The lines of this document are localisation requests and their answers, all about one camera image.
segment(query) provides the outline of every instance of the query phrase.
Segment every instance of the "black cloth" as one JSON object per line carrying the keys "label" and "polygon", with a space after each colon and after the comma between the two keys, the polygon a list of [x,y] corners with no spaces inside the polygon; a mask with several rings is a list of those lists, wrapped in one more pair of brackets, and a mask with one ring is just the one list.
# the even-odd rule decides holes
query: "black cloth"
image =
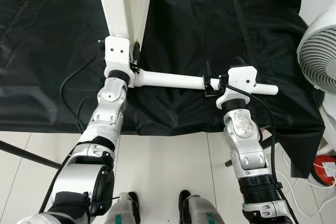
{"label": "black cloth", "polygon": [[[213,77],[227,73],[242,57],[258,70],[257,82],[279,87],[258,95],[277,123],[277,139],[292,160],[292,175],[307,177],[324,123],[297,63],[296,49],[307,25],[293,0],[151,0],[140,67],[148,71],[202,76],[210,61]],[[0,0],[0,129],[78,132],[61,104],[62,81],[108,36],[100,0]],[[101,57],[65,89],[76,110],[98,90]],[[216,98],[204,91],[141,87],[128,90],[123,134],[179,135],[224,128]],[[97,102],[84,104],[88,122]],[[269,125],[254,101],[253,120]]]}

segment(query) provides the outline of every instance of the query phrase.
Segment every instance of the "robotic arm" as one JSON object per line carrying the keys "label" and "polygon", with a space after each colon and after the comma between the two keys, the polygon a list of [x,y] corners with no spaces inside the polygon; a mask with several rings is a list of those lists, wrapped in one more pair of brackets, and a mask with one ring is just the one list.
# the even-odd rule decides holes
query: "robotic arm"
{"label": "robotic arm", "polygon": [[[258,127],[246,106],[249,97],[225,88],[224,84],[262,94],[276,94],[276,86],[257,84],[257,70],[252,66],[231,68],[228,76],[220,76],[219,80],[211,79],[211,74],[201,78],[146,72],[129,59],[127,39],[109,36],[105,48],[106,80],[97,95],[98,106],[55,180],[51,193],[53,206],[19,223],[90,224],[95,216],[109,210],[114,185],[114,149],[123,122],[127,89],[149,84],[205,89],[206,95],[222,94],[216,105],[224,112],[224,137],[231,145],[231,159],[244,198],[244,216],[250,223],[295,223],[287,203],[279,195],[281,184],[274,180],[258,142]],[[135,46],[133,54],[139,50]],[[169,80],[176,81],[169,85]]]}

